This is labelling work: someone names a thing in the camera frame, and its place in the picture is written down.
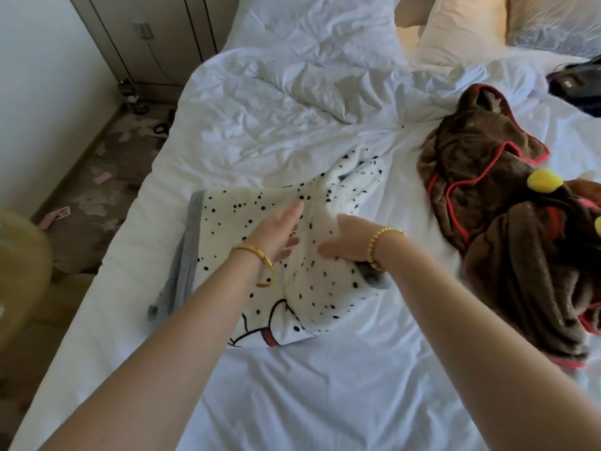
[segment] wrinkled sheet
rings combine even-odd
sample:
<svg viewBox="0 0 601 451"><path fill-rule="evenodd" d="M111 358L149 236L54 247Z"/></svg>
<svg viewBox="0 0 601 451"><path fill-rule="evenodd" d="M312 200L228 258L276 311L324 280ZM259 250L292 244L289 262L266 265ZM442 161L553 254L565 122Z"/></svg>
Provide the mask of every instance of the wrinkled sheet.
<svg viewBox="0 0 601 451"><path fill-rule="evenodd" d="M192 193L274 188L325 171L352 145L389 166L362 214L404 228L451 273L417 175L419 146L474 82L497 87L521 126L547 143L565 179L601 168L601 121L548 96L520 59L431 71L323 67L235 48L191 77L169 140L146 178L35 396L13 450L34 450L150 334L154 302ZM573 374L601 399L601 339ZM484 450L476 427L400 294L327 335L274 349L228 350L179 450Z"/></svg>

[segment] white wall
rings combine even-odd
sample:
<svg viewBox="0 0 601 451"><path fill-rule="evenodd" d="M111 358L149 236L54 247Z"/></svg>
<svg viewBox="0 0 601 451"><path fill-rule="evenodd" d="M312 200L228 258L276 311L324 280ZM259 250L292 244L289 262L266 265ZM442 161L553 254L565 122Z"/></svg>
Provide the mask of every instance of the white wall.
<svg viewBox="0 0 601 451"><path fill-rule="evenodd" d="M31 216L118 104L69 0L0 0L0 207Z"/></svg>

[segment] cable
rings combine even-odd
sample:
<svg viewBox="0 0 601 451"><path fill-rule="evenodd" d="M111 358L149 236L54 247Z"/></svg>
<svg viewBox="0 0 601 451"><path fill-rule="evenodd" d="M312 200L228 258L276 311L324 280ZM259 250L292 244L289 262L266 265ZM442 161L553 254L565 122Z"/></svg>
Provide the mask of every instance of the cable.
<svg viewBox="0 0 601 451"><path fill-rule="evenodd" d="M150 49L150 53L152 54L154 61L156 61L157 66L159 67L159 69L161 70L161 73L163 73L163 75L167 78L167 80L169 82L171 82L173 85L177 85L179 87L181 87L180 84L176 83L173 81L173 79L171 79L167 73L165 72L165 70L163 69L163 67L161 66L161 64L159 63L159 60L156 58L156 55L154 54L154 51L152 50L152 46L150 45L150 43L148 42L148 40L146 38L144 38L144 40L146 41L146 44L148 45L148 48Z"/></svg>

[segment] bed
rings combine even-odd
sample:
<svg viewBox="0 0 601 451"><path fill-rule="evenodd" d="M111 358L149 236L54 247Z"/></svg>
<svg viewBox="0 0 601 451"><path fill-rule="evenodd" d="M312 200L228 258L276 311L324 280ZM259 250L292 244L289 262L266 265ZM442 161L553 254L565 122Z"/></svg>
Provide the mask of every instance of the bed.
<svg viewBox="0 0 601 451"><path fill-rule="evenodd" d="M458 275L460 258L440 235L416 162L425 136L471 83L507 96L521 126L551 148L547 167L566 179L601 169L601 121L549 96L533 60L518 54L444 72L420 67L397 39L396 1L240 1L226 50L186 85L169 140L12 450L37 449L151 333L146 308L167 277L198 189L300 182L350 146L369 144L389 169L361 214L404 228ZM407 44L415 45L418 30ZM591 348L586 367L570 375L601 402L601 338ZM388 290L368 313L319 338L226 350L178 449L485 444L400 294Z"/></svg>

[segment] beaded bracelet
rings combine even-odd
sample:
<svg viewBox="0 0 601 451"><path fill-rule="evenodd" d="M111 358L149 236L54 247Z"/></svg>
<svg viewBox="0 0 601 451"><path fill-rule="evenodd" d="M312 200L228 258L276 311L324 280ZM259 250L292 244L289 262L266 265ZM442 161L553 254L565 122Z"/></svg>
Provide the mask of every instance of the beaded bracelet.
<svg viewBox="0 0 601 451"><path fill-rule="evenodd" d="M252 251L255 255L257 255L259 258L261 258L261 261L263 261L266 265L269 266L269 269L271 269L271 278L272 281L271 283L257 283L257 287L258 288L269 288L271 285L274 284L275 282L275 268L274 268L274 264L271 262L271 260L269 258L267 258L267 255L262 251L259 250L258 248L249 245L249 244L240 244L240 245L236 245L234 248L231 249L232 251L234 250L248 250L248 251Z"/></svg>
<svg viewBox="0 0 601 451"><path fill-rule="evenodd" d="M384 272L384 269L382 269L380 267L378 262L373 257L374 247L376 246L376 242L378 241L378 238L388 231L396 231L397 233L405 234L405 232L403 230L398 230L398 229L393 228L392 226L388 226L386 228L382 228L376 234L374 234L370 240L369 245L367 246L367 261L369 262L369 264L372 265L372 267L375 270L380 271L380 272Z"/></svg>

